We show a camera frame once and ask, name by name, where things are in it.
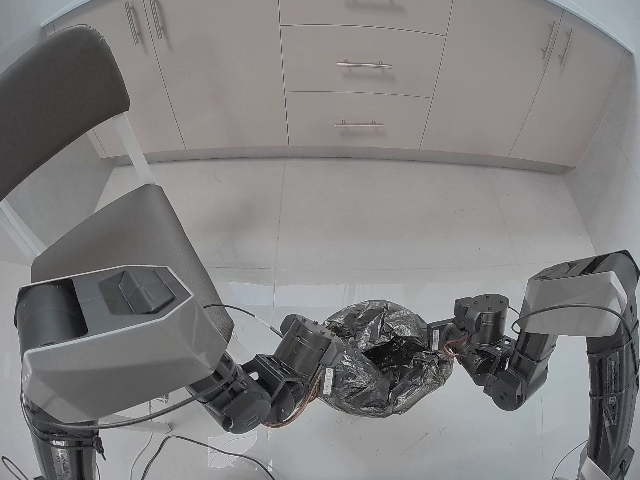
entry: tile floor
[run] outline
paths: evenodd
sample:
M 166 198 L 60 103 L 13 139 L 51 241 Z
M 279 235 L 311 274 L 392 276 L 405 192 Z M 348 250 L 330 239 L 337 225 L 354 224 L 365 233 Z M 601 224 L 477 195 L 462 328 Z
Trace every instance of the tile floor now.
M 292 312 L 323 320 L 370 298 L 393 300 L 427 321 L 450 317 L 455 298 L 485 292 L 519 307 L 532 274 L 593 254 L 557 175 L 336 159 L 187 161 L 152 171 L 222 300 L 276 326 Z M 116 168 L 98 208 L 137 185 L 131 167 Z M 249 353 L 274 350 L 268 329 L 232 316 Z M 352 417 L 316 402 L 289 427 L 245 436 L 224 434 L 195 405 L 166 420 L 176 433 L 268 462 L 278 480 L 540 480 L 586 438 L 584 348 L 584 340 L 561 339 L 544 388 L 512 413 L 496 408 L 456 365 L 443 388 L 388 419 Z M 172 402 L 184 396 L 173 393 Z M 145 441 L 130 431 L 104 433 L 102 478 L 128 478 Z M 155 436 L 143 464 L 159 441 Z M 577 455 L 560 474 L 575 475 Z M 264 476 L 242 459 L 174 441 L 148 480 Z

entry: black plastic bag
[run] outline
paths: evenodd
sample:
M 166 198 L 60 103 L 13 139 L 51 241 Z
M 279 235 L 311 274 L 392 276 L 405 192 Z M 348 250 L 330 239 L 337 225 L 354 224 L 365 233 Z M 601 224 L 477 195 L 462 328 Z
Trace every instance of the black plastic bag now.
M 324 321 L 346 346 L 337 379 L 323 400 L 357 416 L 402 414 L 450 377 L 453 359 L 431 352 L 426 324 L 385 300 L 359 302 Z

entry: barcode label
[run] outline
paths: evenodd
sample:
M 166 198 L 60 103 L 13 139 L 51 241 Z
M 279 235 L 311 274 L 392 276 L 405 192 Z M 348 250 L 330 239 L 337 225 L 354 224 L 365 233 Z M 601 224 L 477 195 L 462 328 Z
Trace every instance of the barcode label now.
M 431 350 L 436 351 L 440 344 L 440 329 L 433 330 L 433 336 L 431 336 Z
M 322 394 L 329 396 L 333 389 L 333 368 L 327 368 L 324 370 L 324 382 L 322 388 Z

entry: metal bar handle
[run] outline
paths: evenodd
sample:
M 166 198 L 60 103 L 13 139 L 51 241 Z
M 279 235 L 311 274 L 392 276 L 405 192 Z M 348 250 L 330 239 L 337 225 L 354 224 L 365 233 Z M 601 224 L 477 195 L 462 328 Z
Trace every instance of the metal bar handle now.
M 542 55 L 542 59 L 546 59 L 547 55 L 551 52 L 551 48 L 549 48 L 549 46 L 551 46 L 551 39 L 553 39 L 554 36 L 554 30 L 556 30 L 556 20 L 554 20 L 553 23 L 549 23 L 549 27 L 551 27 L 551 32 L 549 32 L 549 39 L 547 41 L 547 46 L 542 48 L 542 51 L 545 53 L 544 55 Z
M 344 62 L 336 62 L 336 66 L 344 68 L 382 68 L 391 69 L 391 64 L 384 64 L 382 60 L 379 60 L 377 64 L 370 62 L 349 62 L 349 59 L 345 59 Z
M 154 19 L 154 25 L 156 26 L 156 34 L 158 39 L 162 39 L 162 27 L 160 27 L 160 20 L 158 20 L 158 9 L 156 7 L 158 0 L 149 0 L 149 5 L 151 5 L 151 16 Z
M 382 128 L 384 124 L 376 123 L 372 121 L 371 123 L 347 123 L 344 119 L 340 123 L 336 123 L 336 128 Z
M 569 39 L 567 39 L 566 41 L 566 46 L 564 47 L 564 53 L 562 55 L 558 55 L 558 57 L 560 57 L 560 66 L 562 66 L 562 64 L 564 64 L 564 60 L 566 59 L 566 53 L 569 52 L 569 44 L 571 44 L 571 37 L 573 37 L 573 29 L 571 29 L 569 32 L 566 32 L 567 36 L 569 36 Z
M 136 23 L 133 21 L 133 14 L 131 10 L 133 9 L 133 5 L 129 5 L 129 2 L 124 2 L 124 9 L 127 13 L 127 19 L 129 20 L 129 28 L 131 28 L 131 35 L 133 36 L 133 44 L 138 44 L 140 41 L 138 40 L 138 36 L 140 32 L 136 30 Z

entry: gray upholstered chair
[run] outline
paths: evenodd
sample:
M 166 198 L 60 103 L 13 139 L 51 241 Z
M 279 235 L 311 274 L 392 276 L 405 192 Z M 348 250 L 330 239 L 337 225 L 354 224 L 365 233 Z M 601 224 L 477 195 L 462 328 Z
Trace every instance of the gray upholstered chair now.
M 110 118 L 143 182 L 37 256 L 31 280 L 126 264 L 166 265 L 201 304 L 220 303 L 164 190 L 156 185 L 128 109 L 129 95 L 111 50 L 87 26 L 53 34 L 0 75 L 0 201 L 53 155 Z M 233 320 L 227 311 L 215 307 L 207 313 L 229 341 Z

